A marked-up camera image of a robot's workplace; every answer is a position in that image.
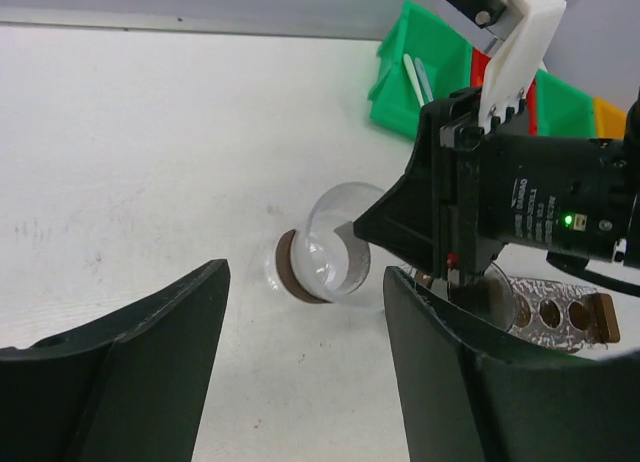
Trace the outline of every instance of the circular hole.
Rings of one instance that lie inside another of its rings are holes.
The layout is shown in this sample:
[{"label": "circular hole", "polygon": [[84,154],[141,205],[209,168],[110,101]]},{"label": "circular hole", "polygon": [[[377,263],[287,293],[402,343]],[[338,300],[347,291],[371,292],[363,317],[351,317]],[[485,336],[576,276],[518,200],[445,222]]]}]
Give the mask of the circular hole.
[{"label": "circular hole", "polygon": [[561,315],[560,309],[553,300],[546,299],[540,302],[538,310],[542,321],[550,328],[555,329],[560,325]]},{"label": "circular hole", "polygon": [[515,295],[515,298],[517,312],[513,324],[522,329],[531,323],[531,307],[529,307],[529,302],[527,302],[524,295],[518,293]]},{"label": "circular hole", "polygon": [[569,321],[578,330],[587,330],[591,325],[591,317],[584,305],[574,302],[569,306]]}]

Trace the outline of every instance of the clear plastic cup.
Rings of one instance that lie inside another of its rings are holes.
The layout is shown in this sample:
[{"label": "clear plastic cup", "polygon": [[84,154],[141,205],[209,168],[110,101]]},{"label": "clear plastic cup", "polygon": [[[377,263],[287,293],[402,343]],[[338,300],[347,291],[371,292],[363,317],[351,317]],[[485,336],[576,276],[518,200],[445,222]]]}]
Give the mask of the clear plastic cup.
[{"label": "clear plastic cup", "polygon": [[275,277],[293,275],[317,301],[382,310],[384,271],[402,261],[353,233],[353,222],[382,195],[382,189],[362,182],[340,184],[322,195],[296,229],[287,254],[289,260],[272,258],[267,263],[272,286],[281,282]]}]

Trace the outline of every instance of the white plastic stick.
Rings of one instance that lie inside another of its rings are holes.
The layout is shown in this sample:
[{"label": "white plastic stick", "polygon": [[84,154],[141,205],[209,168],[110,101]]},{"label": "white plastic stick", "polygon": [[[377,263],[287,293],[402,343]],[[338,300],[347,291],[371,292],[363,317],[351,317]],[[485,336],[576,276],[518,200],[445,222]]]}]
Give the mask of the white plastic stick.
[{"label": "white plastic stick", "polygon": [[418,74],[418,80],[420,81],[420,85],[422,85],[422,88],[424,89],[424,93],[427,94],[427,102],[433,102],[433,91],[431,90],[429,77],[427,77],[427,71],[424,68],[422,59],[419,57],[416,57],[414,60],[414,65],[416,67],[416,73]]},{"label": "white plastic stick", "polygon": [[420,107],[422,107],[424,105],[424,98],[422,97],[422,90],[420,90],[420,82],[418,82],[418,75],[416,74],[416,68],[413,65],[413,60],[411,60],[411,56],[409,54],[404,54],[402,60],[404,61],[404,68],[407,69],[407,75],[409,76],[409,81],[411,82],[413,91],[416,93],[416,97],[418,98],[418,103],[420,104]]}]

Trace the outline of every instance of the white plastic bracket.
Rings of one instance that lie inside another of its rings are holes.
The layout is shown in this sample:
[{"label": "white plastic bracket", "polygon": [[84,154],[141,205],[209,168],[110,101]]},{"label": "white plastic bracket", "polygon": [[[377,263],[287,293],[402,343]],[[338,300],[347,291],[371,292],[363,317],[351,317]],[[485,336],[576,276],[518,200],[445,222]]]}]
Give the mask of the white plastic bracket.
[{"label": "white plastic bracket", "polygon": [[504,122],[507,108],[518,112],[542,58],[553,39],[567,3],[565,0],[507,0],[522,20],[487,65],[478,125],[491,131],[491,118]]}]

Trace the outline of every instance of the brown cup lid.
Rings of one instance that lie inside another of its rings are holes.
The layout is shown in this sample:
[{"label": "brown cup lid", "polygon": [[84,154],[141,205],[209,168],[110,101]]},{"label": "brown cup lid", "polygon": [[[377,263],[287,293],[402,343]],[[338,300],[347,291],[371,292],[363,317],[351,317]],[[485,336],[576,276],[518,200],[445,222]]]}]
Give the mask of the brown cup lid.
[{"label": "brown cup lid", "polygon": [[291,244],[296,235],[296,230],[292,229],[280,237],[276,246],[276,271],[284,288],[296,299],[309,304],[328,304],[329,301],[316,297],[309,293],[296,278],[291,266]]}]

